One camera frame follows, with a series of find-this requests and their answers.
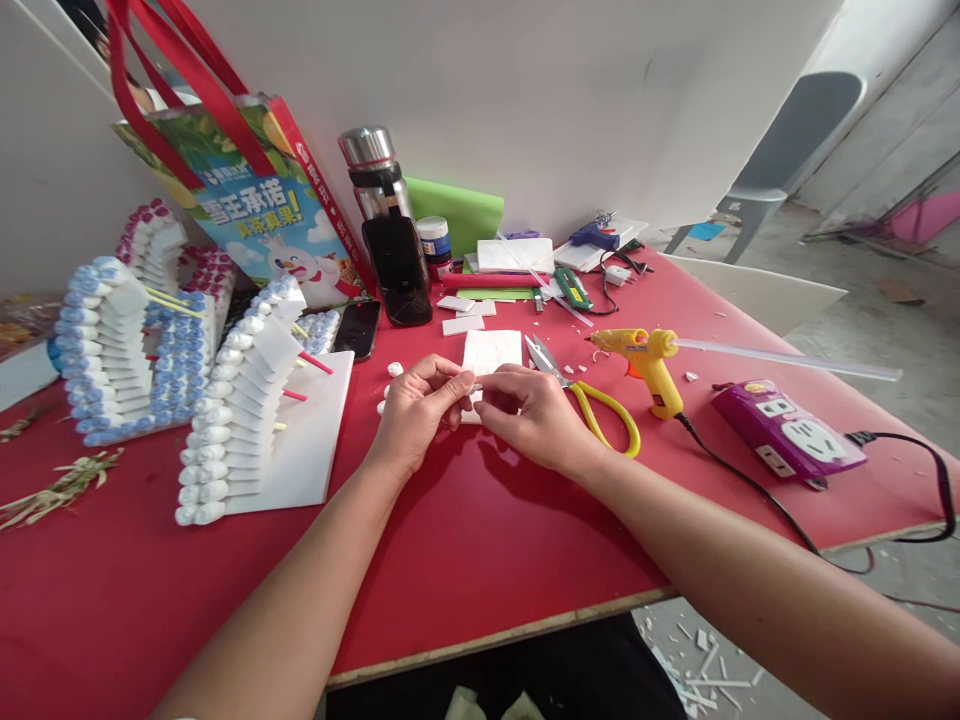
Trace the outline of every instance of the person's left hand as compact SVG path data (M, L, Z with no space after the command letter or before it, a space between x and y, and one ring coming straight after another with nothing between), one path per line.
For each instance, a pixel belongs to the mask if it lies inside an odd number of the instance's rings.
M461 412L473 409L473 380L473 372L439 355L428 355L394 378L364 464L394 472L406 482L423 464L440 420L455 431Z

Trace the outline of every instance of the purple power strip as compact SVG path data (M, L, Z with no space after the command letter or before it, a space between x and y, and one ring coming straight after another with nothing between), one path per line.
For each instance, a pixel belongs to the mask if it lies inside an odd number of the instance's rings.
M731 385L713 405L779 477L823 490L827 475L867 461L860 448L781 393L770 380Z

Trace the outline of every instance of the gray plastic chair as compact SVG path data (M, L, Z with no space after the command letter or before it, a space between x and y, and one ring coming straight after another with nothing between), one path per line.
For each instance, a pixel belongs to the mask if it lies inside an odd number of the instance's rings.
M760 226L787 199L784 188L791 186L817 149L860 104L863 92L863 80L852 73L814 73L797 81L730 192L717 205L717 212L734 215L741 223L725 263L736 264ZM692 227L677 230L664 252L676 252Z

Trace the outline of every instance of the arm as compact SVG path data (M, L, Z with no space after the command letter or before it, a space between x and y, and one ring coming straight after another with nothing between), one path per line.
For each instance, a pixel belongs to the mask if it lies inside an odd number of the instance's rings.
M960 648L830 563L606 448L552 377L501 371L477 380L483 424L604 503L697 611L798 694L837 718L960 717ZM563 455L547 456L543 437Z
M441 418L457 429L472 385L472 372L437 356L394 379L364 462L201 650L154 718L313 717L397 496Z

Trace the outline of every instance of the shopping bag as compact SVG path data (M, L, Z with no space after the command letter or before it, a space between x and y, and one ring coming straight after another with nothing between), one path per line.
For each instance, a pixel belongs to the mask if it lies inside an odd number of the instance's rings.
M107 0L111 75L125 118L116 133L257 285L292 274L314 309L369 299L372 274L286 103L250 94L181 0L160 5L183 39L143 0ZM169 109L143 116L126 79L124 34L142 58L130 12L200 105L185 106L153 71Z

